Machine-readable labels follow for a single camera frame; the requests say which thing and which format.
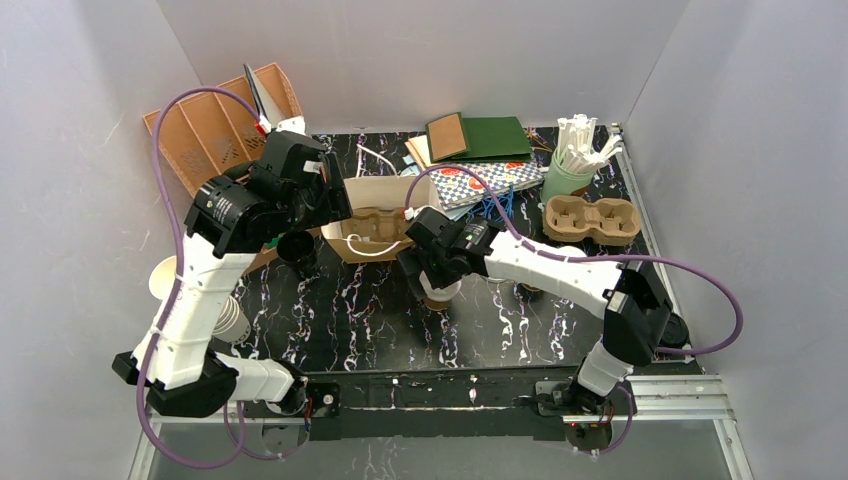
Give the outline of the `kraft paper takeout bag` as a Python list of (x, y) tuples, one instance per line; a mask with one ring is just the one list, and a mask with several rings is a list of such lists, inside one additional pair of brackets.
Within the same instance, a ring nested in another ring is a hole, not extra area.
[(398, 252), (412, 245), (406, 236), (406, 210), (443, 210), (429, 177), (402, 176), (385, 157), (364, 146), (346, 166), (349, 176), (344, 184), (352, 216), (323, 226), (321, 234), (347, 264), (395, 260)]

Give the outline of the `single pulp cup carrier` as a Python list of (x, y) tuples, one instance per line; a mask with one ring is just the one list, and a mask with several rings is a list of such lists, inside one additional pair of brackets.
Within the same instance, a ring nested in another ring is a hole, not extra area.
[(402, 208), (358, 208), (341, 222), (342, 237), (371, 243), (394, 243), (408, 239), (407, 220)]

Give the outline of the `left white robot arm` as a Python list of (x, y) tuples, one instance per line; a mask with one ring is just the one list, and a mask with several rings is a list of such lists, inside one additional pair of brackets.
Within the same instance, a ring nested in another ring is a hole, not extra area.
[(259, 160), (210, 178), (196, 192), (177, 251), (178, 286), (153, 326), (112, 368), (142, 380), (147, 404), (163, 416), (207, 417), (231, 401), (279, 403), (302, 376), (275, 360), (213, 351), (214, 327), (260, 250), (288, 232), (306, 233), (352, 215), (344, 178), (326, 147), (274, 131)]

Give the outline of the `stack of pulp cup carriers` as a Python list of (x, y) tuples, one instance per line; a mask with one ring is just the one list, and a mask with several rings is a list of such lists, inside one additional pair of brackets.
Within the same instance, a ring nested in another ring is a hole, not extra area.
[(548, 200), (543, 214), (545, 235), (566, 243), (590, 238), (599, 245), (626, 246), (641, 230), (637, 208), (623, 199), (589, 202), (582, 197), (557, 195)]

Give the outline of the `brown paper coffee cup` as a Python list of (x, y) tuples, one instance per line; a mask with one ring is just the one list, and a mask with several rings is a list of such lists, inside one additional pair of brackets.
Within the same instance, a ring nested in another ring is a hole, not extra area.
[(462, 281), (456, 281), (444, 288), (433, 287), (425, 274), (420, 276), (420, 282), (424, 291), (423, 302), (427, 308), (433, 311), (442, 311), (450, 306), (452, 299), (459, 294)]

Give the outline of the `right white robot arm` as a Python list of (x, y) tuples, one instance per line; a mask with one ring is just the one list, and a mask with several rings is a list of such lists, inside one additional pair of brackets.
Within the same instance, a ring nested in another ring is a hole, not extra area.
[(602, 321), (565, 403), (598, 404), (635, 368), (652, 363), (673, 304), (651, 264), (553, 250), (485, 218), (452, 221), (429, 206), (408, 208), (404, 217), (413, 244), (397, 259), (418, 298), (451, 300), (453, 286), (476, 274), (565, 298)]

